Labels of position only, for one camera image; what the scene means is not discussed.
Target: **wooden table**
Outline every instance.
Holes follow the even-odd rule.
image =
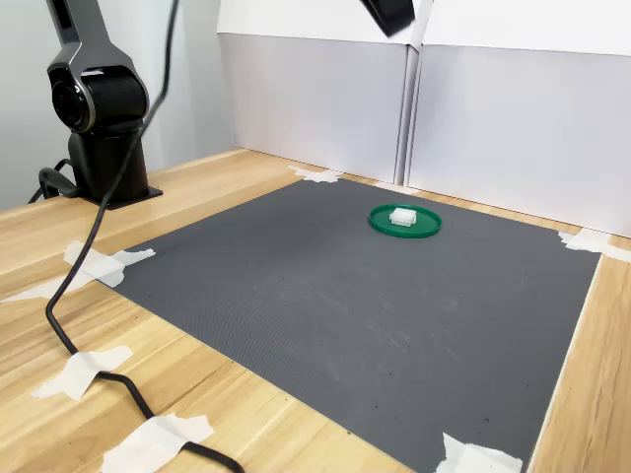
[[[295,182],[300,177],[287,168],[291,163],[239,150],[153,172],[150,183],[165,195],[107,212],[95,249],[112,254]],[[579,230],[428,192],[417,195],[563,232]],[[85,239],[96,211],[80,199],[55,198],[1,212],[0,300],[65,274],[63,252],[71,240]],[[631,249],[627,238],[611,243]],[[631,471],[630,266],[600,259],[531,471]],[[63,394],[31,397],[68,359],[44,317],[45,304],[0,304],[0,471],[98,471],[104,452],[144,418],[126,389],[112,382],[95,381],[79,401]],[[246,471],[407,470],[99,283],[64,296],[56,314],[82,351],[130,347],[133,357],[117,371],[136,382],[154,411],[207,416],[216,434],[204,443],[235,457]],[[186,451],[165,467],[219,469]]]

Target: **green circular dish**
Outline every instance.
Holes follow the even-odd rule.
[[[390,214],[396,208],[416,211],[416,223],[404,227],[390,223]],[[407,204],[380,205],[371,211],[368,222],[378,232],[399,238],[426,238],[437,234],[441,230],[443,221],[438,214],[431,210]]]

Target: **tape strip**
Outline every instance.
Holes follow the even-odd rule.
[[[338,176],[344,173],[341,170],[327,169],[316,171],[297,168],[295,166],[289,166],[289,169],[293,169],[295,175],[304,176],[305,178],[303,180],[312,180],[313,182],[337,182]]]
[[[200,443],[214,431],[204,416],[152,417],[104,455],[104,473],[151,473],[171,461],[185,443]]]
[[[74,264],[81,252],[83,244],[79,241],[71,241],[66,248],[63,256],[63,260],[68,264]],[[67,293],[76,291],[83,288],[86,284],[98,279],[99,281],[107,284],[111,288],[118,286],[124,279],[123,269],[125,266],[137,263],[143,259],[147,259],[150,256],[155,255],[156,252],[153,249],[146,249],[144,251],[129,252],[119,251],[112,256],[107,256],[99,253],[94,249],[88,251],[86,260],[81,265],[81,268],[77,272],[77,275],[68,286]],[[34,288],[30,288],[19,294],[4,299],[0,303],[10,303],[14,301],[24,301],[28,299],[44,298],[50,299],[57,292],[59,286],[65,279],[65,276],[55,278],[47,283],[40,284]]]
[[[631,263],[631,251],[609,244],[610,234],[582,229],[576,235],[559,232],[559,236],[566,248],[602,253],[610,258]]]
[[[500,450],[464,444],[443,434],[446,458],[436,473],[520,473],[522,461]]]
[[[412,195],[418,192],[418,189],[412,189],[411,187],[403,187],[402,185],[390,184],[388,182],[377,182],[375,187],[380,189],[392,190],[394,192],[398,192],[400,194]]]
[[[71,399],[81,399],[98,372],[115,370],[132,354],[129,347],[116,347],[106,352],[75,353],[61,373],[34,391],[32,397],[46,398],[65,392]]]

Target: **power cord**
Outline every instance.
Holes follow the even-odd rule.
[[[57,163],[57,166],[55,166],[55,170],[62,170],[64,166],[68,165],[70,168],[72,168],[72,163],[70,162],[70,160],[68,158],[65,158],[63,160],[61,160],[59,163]],[[35,192],[35,194],[33,194],[33,197],[31,197],[31,199],[29,200],[29,204],[33,204],[34,202],[37,201],[37,199],[39,197],[41,197],[41,194],[43,193],[43,191],[41,190],[41,187]]]
[[[74,355],[75,353],[78,352],[77,347],[75,347],[75,345],[72,343],[68,335],[66,335],[66,333],[63,331],[63,329],[61,328],[61,325],[59,325],[59,322],[57,321],[54,314],[52,313],[52,310],[54,309],[59,299],[61,299],[64,292],[68,289],[68,286],[70,285],[70,283],[76,276],[77,272],[79,271],[79,268],[81,267],[84,260],[86,259],[86,256],[88,255],[88,251],[90,250],[92,244],[95,241],[95,238],[97,237],[97,232],[99,231],[99,227],[101,226],[101,222],[103,221],[107,203],[111,199],[111,196],[116,190],[116,187],[120,184],[120,180],[122,179],[122,176],[125,173],[125,170],[127,169],[127,165],[129,164],[129,160],[131,159],[134,149],[140,143],[140,139],[142,138],[145,131],[151,124],[151,121],[154,118],[154,115],[156,114],[156,112],[158,111],[158,108],[160,108],[160,105],[162,104],[165,97],[167,96],[167,92],[169,90],[169,80],[171,76],[171,49],[172,49],[172,44],[173,44],[173,35],[174,35],[174,28],[175,28],[175,14],[177,12],[178,3],[179,3],[179,0],[174,0],[171,6],[171,12],[169,16],[169,29],[167,32],[167,46],[166,46],[166,53],[165,53],[165,75],[164,75],[162,90],[160,91],[160,94],[156,98],[156,101],[154,102],[153,106],[150,108],[149,113],[147,113],[147,118],[145,119],[145,122],[140,127],[140,130],[138,130],[138,133],[134,136],[134,139],[132,140],[129,146],[129,149],[127,150],[125,154],[125,157],[122,162],[122,166],[120,167],[120,170],[118,171],[118,174],[116,175],[116,178],[114,179],[113,183],[111,184],[111,187],[109,188],[109,190],[103,197],[103,200],[101,201],[101,205],[99,206],[99,212],[97,213],[95,222],[92,225],[90,234],[88,235],[88,239],[86,239],[86,242],[83,245],[83,248],[81,249],[81,252],[79,253],[79,256],[77,257],[77,260],[72,265],[72,268],[70,268],[70,272],[61,283],[61,286],[59,286],[59,289],[57,290],[57,292],[52,296],[52,298],[46,305],[46,318],[48,319],[48,322],[50,322],[52,329],[55,331],[55,333],[57,334],[61,342],[64,344],[64,346],[68,349],[71,355]],[[138,390],[136,385],[133,383],[133,381],[129,379],[127,376],[123,374],[116,374],[113,372],[99,372],[97,374],[97,377],[100,379],[117,381],[124,384],[129,390],[129,392],[131,393],[132,397],[134,398],[134,401],[136,401],[136,404],[138,405],[138,407],[140,408],[144,416],[147,419],[151,419],[152,417],[154,417],[153,411],[147,405],[147,402],[143,399],[142,395],[140,394],[140,391]],[[229,456],[224,455],[223,453],[220,453],[219,451],[213,450],[212,448],[208,448],[204,445],[200,445],[198,443],[193,443],[189,441],[184,444],[183,449],[192,451],[193,453],[197,453],[198,455],[204,456],[218,463],[221,463],[222,465],[226,466],[227,468],[229,468],[231,471],[235,473],[245,473],[244,469],[236,460],[232,459]]]

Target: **white plastic object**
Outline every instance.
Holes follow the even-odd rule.
[[[390,214],[390,223],[393,225],[410,227],[416,223],[416,211],[397,207]]]

